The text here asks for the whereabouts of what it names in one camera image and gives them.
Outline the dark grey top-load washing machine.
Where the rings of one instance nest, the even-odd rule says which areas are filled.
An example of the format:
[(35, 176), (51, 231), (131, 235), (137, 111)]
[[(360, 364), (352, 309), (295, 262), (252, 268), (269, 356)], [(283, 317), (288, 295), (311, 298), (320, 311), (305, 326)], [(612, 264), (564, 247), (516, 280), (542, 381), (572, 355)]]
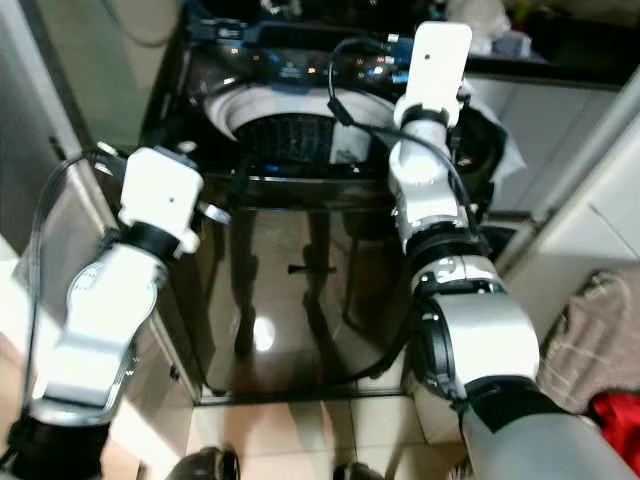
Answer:
[[(193, 15), (166, 52), (143, 141), (191, 157), (221, 212), (174, 274), (175, 324), (215, 396), (325, 396), (406, 351), (424, 371), (389, 166), (421, 23), (381, 32)], [(465, 74), (470, 56), (471, 45)], [(445, 151), (500, 274), (483, 223), (506, 133), (471, 104), (465, 74)]]

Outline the grey door panel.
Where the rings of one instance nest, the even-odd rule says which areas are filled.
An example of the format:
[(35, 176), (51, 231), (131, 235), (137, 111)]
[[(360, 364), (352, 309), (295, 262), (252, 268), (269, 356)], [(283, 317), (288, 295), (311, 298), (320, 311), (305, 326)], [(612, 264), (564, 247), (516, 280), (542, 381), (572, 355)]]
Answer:
[(42, 188), (60, 163), (58, 128), (49, 113), (60, 102), (20, 0), (0, 0), (0, 13), (1, 233), (22, 253)]

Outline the dark left robot foot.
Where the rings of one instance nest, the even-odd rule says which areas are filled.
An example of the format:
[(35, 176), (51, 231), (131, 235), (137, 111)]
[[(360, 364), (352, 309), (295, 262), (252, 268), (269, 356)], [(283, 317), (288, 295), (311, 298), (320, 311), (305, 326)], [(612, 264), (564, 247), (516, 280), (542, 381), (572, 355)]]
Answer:
[(241, 480), (241, 461), (234, 449), (209, 445), (180, 458), (166, 480)]

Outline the white cabinet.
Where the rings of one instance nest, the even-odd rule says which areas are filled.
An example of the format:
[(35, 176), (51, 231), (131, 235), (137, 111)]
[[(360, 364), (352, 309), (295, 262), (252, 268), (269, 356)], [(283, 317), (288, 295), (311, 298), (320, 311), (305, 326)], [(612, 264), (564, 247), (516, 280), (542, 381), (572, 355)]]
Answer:
[(490, 220), (516, 229), (499, 268), (544, 335), (594, 271), (640, 264), (640, 68), (621, 86), (472, 83), (524, 156)]

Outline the beige cloth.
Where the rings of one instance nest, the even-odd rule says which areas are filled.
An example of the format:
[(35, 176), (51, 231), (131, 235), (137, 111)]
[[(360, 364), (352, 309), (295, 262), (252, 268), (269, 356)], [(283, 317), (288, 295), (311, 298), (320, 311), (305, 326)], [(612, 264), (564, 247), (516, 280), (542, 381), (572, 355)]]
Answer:
[(640, 390), (640, 265), (589, 276), (553, 321), (536, 384), (575, 413), (595, 394)]

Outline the red cloth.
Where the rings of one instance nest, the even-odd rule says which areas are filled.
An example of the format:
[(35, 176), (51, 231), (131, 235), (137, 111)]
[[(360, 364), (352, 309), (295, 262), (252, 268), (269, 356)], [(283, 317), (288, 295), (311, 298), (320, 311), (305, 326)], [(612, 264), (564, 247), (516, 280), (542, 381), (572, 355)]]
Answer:
[(640, 390), (607, 390), (589, 402), (590, 416), (626, 465), (640, 477)]

